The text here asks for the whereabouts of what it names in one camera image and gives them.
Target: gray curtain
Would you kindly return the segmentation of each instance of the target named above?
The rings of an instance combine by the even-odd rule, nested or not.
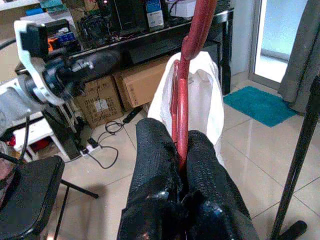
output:
[[[278,91],[293,110],[306,112],[310,87],[319,69],[320,0],[308,0]]]

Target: stand base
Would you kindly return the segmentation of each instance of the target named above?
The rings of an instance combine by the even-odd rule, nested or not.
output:
[[[304,221],[299,220],[281,234],[277,240],[295,240],[307,231],[307,227]]]

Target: computer desk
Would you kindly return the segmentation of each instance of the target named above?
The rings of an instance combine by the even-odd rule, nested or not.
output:
[[[220,57],[220,54],[218,53],[220,58],[218,66],[221,67],[220,83],[224,95],[229,94],[231,88],[230,62],[232,56],[233,18],[234,9],[231,8],[215,14],[211,25],[212,30],[222,29],[222,57]],[[101,50],[115,50],[122,54],[124,61],[122,68],[125,69],[180,49],[183,38],[189,32],[190,25],[191,21],[175,26],[169,26],[161,30],[137,35],[112,44],[84,50],[74,54],[72,57],[78,58]],[[204,46],[208,47],[217,43],[220,45],[220,42],[207,39]]]

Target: teal bath mat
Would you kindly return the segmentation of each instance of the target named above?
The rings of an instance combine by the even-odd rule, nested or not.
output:
[[[274,127],[296,114],[282,98],[252,86],[231,93],[223,100],[225,104],[268,127]]]

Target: white box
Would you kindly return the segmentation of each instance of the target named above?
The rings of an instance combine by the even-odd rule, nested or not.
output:
[[[168,11],[174,4],[174,1],[168,2]],[[172,8],[170,15],[173,17],[191,18],[194,16],[196,0],[178,1]]]
[[[165,24],[162,10],[147,13],[146,17],[148,18],[149,28],[154,28]]]

